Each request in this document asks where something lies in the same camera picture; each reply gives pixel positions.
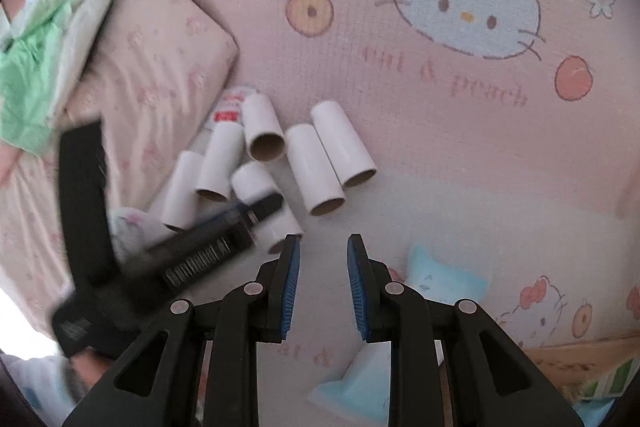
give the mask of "paper roll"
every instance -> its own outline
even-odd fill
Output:
[[[344,203],[344,192],[314,126],[294,125],[286,132],[287,158],[302,200],[312,216],[322,216]]]
[[[196,192],[212,201],[231,196],[231,174],[240,165],[244,150],[244,129],[239,123],[218,122],[204,156]]]
[[[319,103],[311,118],[342,187],[360,185],[376,173],[376,164],[337,102]]]
[[[273,105],[265,94],[256,92],[244,100],[242,121],[246,150],[252,159],[268,162],[282,156],[284,134]]]
[[[198,195],[195,184],[202,160],[201,155],[191,151],[182,151],[178,157],[161,215],[161,221],[172,230],[188,229],[196,219]]]
[[[264,165],[258,162],[245,163],[231,176],[231,185],[239,200],[244,203],[254,203],[270,192],[280,193],[280,189]],[[303,232],[291,212],[287,202],[282,209],[260,223],[254,229],[254,235],[259,248],[269,253],[279,253],[287,234],[292,233],[302,237]]]

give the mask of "pillow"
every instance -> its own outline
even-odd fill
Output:
[[[238,53],[191,0],[114,0],[66,124],[102,117],[111,208],[145,208],[207,116]],[[31,325],[68,283],[57,197],[58,144],[20,156],[0,188],[2,286]]]

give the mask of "bed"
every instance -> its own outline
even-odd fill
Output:
[[[264,425],[340,425],[304,398],[360,347],[344,264],[352,232],[401,276],[423,245],[488,279],[483,307],[524,349],[638,335],[640,0],[193,1],[241,50],[230,84],[265,92],[283,127],[337,100],[380,168],[340,210],[310,217],[286,162],[270,165],[305,239],[290,338],[258,352]],[[28,180],[8,187],[14,201],[42,193]],[[149,190],[120,190],[114,202],[150,202]],[[50,213],[47,201],[31,212]],[[0,208],[0,237],[25,226]],[[229,265],[194,299],[222,297],[266,258]],[[568,370],[575,381],[594,376],[586,362]],[[276,374],[287,379],[265,385]]]

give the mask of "green fabric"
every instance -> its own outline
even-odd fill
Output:
[[[53,131],[47,113],[56,87],[58,56],[81,2],[36,0],[22,29],[0,52],[0,139],[36,155],[44,152]]]

